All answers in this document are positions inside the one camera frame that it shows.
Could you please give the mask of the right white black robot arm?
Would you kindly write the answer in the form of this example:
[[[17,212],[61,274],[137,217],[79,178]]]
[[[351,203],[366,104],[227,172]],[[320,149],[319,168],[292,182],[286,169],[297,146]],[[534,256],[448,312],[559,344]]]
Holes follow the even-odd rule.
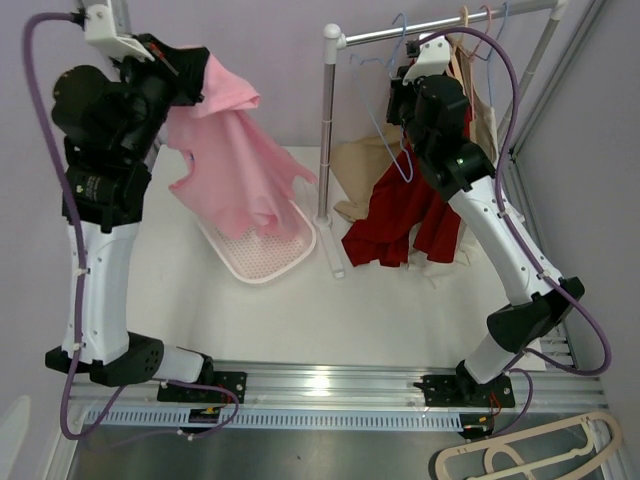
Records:
[[[456,395],[474,405],[526,347],[566,318],[585,289],[544,260],[509,216],[493,163],[464,132],[469,106],[458,80],[445,74],[412,77],[401,67],[391,81],[387,120],[401,126],[427,184],[479,241],[508,300],[488,316],[487,335],[456,368]]]

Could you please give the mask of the pink wire hanger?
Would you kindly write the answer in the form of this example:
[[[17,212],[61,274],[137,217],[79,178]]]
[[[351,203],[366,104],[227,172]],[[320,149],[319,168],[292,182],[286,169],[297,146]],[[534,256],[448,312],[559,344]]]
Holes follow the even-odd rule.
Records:
[[[492,22],[493,22],[493,13],[492,13],[492,7],[488,4],[484,4],[482,6],[482,8],[486,11],[486,26],[485,26],[485,30],[484,30],[484,35],[488,36],[490,31],[491,31],[491,27],[492,27]],[[475,58],[478,57],[478,50],[480,49],[481,45],[484,43],[484,40],[480,39],[478,40],[477,44],[475,45],[475,47],[471,50],[470,53],[470,60],[474,60]]]

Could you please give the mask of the red t shirt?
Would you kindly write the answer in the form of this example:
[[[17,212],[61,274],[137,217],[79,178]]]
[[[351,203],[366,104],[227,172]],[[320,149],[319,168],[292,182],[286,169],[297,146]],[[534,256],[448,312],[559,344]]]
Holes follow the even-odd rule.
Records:
[[[455,259],[461,219],[427,184],[407,135],[401,135],[402,152],[394,165],[410,167],[411,175],[386,171],[375,184],[367,217],[355,221],[342,239],[353,266],[378,261],[384,267],[399,267],[409,262],[411,249],[434,263]]]

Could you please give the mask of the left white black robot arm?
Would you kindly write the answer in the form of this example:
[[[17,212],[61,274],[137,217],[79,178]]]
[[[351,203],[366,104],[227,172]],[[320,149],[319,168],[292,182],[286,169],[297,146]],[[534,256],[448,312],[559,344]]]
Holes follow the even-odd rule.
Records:
[[[108,387],[178,381],[190,399],[203,401],[215,389],[210,358],[129,331],[126,295],[152,178],[145,161],[169,110],[202,101],[209,51],[172,48],[150,34],[137,39],[149,55],[116,61],[119,80],[80,65],[53,88],[51,119],[64,134],[70,189],[63,214],[77,274],[67,333],[45,364]]]

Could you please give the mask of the beige t shirt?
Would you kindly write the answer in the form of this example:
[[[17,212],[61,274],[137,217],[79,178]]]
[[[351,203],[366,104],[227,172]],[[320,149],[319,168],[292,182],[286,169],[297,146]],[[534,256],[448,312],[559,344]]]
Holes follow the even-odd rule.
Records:
[[[452,64],[445,74],[457,79],[470,100],[471,120],[467,135],[480,145],[488,158],[498,159],[498,141],[495,110],[485,104],[475,90],[472,53],[466,50],[461,40],[453,35],[445,38],[450,44]],[[333,144],[330,153],[330,169],[341,186],[346,198],[334,205],[334,210],[346,221],[363,220],[369,213],[369,203],[374,185],[386,171],[410,176],[411,168],[397,168],[393,158],[402,152],[402,135],[398,126],[381,120],[381,115],[372,111],[367,91],[361,83],[360,68],[352,73],[352,83],[358,89],[360,104],[367,109],[361,119],[370,123],[375,134],[351,142]]]

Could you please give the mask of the pink t shirt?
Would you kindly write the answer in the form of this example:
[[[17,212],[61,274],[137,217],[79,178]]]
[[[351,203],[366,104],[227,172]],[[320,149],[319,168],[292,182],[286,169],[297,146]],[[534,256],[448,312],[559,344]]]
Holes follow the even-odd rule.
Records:
[[[229,238],[249,229],[260,236],[295,236],[294,180],[314,183],[316,176],[251,117],[259,93],[214,56],[201,93],[202,102],[173,107],[167,118],[168,147],[181,152],[188,168],[170,191]]]

